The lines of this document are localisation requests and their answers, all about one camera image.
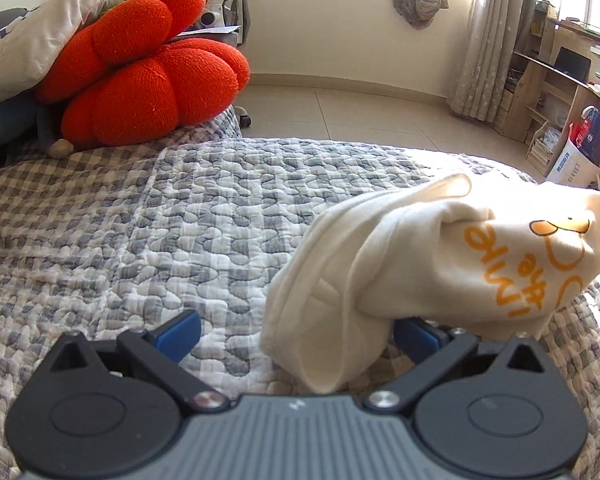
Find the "red flower-shaped cushion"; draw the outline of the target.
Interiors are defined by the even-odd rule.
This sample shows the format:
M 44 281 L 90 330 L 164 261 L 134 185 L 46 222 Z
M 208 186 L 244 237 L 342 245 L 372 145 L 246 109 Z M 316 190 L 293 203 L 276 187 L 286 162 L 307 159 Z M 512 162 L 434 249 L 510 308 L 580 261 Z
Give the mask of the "red flower-shaped cushion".
M 206 0 L 126 0 L 76 32 L 35 88 L 64 104 L 60 133 L 77 150 L 158 140 L 215 118 L 250 78 L 229 44 L 182 38 Z

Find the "teal plush toy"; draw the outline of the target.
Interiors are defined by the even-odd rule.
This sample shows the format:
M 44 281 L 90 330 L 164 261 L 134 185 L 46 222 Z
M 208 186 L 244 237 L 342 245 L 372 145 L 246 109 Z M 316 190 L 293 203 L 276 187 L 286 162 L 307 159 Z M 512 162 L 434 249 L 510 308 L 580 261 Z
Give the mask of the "teal plush toy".
M 76 148 L 60 132 L 65 105 L 44 105 L 22 92 L 0 102 L 0 146 L 7 146 L 33 134 L 42 151 L 51 158 L 64 158 Z

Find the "white paper shopping bag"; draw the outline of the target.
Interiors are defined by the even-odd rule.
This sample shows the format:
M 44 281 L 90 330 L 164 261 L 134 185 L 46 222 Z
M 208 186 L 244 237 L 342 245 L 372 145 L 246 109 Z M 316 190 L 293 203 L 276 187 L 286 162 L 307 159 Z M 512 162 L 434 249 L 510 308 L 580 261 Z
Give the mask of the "white paper shopping bag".
M 593 105 L 569 125 L 567 141 L 546 177 L 550 182 L 592 188 L 600 178 L 600 111 Z

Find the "grey quilted bed cover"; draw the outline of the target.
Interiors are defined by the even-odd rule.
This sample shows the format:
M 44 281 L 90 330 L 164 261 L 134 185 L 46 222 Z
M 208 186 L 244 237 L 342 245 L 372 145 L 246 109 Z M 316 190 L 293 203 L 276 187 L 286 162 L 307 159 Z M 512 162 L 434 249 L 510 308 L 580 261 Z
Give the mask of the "grey quilted bed cover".
M 132 148 L 24 153 L 0 170 L 0 479 L 19 474 L 7 411 L 69 330 L 114 339 L 193 310 L 189 373 L 231 398 L 301 396 L 259 344 L 268 284 L 306 229 L 347 198 L 457 172 L 527 180 L 471 155 L 245 139 L 232 112 Z

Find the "black laptop on desk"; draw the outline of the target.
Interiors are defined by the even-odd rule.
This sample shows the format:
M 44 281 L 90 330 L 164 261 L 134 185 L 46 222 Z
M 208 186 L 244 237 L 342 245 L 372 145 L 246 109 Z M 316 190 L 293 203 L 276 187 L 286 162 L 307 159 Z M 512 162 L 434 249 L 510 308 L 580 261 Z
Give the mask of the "black laptop on desk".
M 554 63 L 554 69 L 558 70 L 558 72 L 562 72 L 586 84 L 590 68 L 591 60 L 586 56 L 565 47 L 559 49 Z

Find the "cream Winnie the Pooh sweatshirt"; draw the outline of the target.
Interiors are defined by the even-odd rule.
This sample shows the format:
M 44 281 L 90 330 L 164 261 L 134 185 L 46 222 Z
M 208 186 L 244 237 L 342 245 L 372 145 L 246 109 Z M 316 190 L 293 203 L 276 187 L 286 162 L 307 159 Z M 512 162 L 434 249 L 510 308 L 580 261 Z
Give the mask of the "cream Winnie the Pooh sweatshirt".
M 266 294 L 261 348 L 318 394 L 362 375 L 393 324 L 542 335 L 600 274 L 600 192 L 452 176 L 319 214 Z

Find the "white printed pillow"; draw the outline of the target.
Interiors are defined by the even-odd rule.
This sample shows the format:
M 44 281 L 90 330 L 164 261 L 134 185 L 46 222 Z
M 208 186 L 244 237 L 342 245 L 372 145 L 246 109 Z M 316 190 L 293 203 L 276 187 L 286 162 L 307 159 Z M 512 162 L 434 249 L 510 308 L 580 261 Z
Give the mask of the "white printed pillow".
M 126 0 L 47 0 L 0 29 L 0 102 L 35 87 L 81 28 Z

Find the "white office chair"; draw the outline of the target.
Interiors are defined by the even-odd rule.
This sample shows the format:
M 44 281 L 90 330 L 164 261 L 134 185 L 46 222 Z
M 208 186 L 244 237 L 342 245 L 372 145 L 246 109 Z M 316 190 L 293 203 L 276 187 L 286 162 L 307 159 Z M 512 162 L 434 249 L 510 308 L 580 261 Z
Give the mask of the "white office chair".
M 250 26 L 247 0 L 207 0 L 200 27 L 205 32 L 217 32 L 224 42 L 240 48 L 246 41 Z

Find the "beige curtain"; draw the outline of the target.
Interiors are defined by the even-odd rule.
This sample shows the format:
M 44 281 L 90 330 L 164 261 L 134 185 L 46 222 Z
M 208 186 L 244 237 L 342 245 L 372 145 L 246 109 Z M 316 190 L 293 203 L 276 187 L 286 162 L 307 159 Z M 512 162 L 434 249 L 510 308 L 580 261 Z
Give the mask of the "beige curtain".
M 460 62 L 452 71 L 448 104 L 453 113 L 493 122 L 514 51 L 528 35 L 536 0 L 476 0 Z

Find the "wooden desk with shelves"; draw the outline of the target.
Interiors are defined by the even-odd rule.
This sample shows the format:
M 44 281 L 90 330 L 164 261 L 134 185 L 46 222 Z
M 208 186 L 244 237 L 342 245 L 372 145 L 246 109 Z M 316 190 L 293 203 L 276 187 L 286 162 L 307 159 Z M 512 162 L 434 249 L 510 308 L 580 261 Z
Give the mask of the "wooden desk with shelves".
M 561 47 L 591 60 L 586 84 L 554 69 Z M 591 105 L 600 111 L 600 32 L 573 18 L 561 20 L 550 2 L 538 0 L 526 40 L 510 61 L 493 128 L 526 144 L 526 159 L 547 176 L 569 125 Z

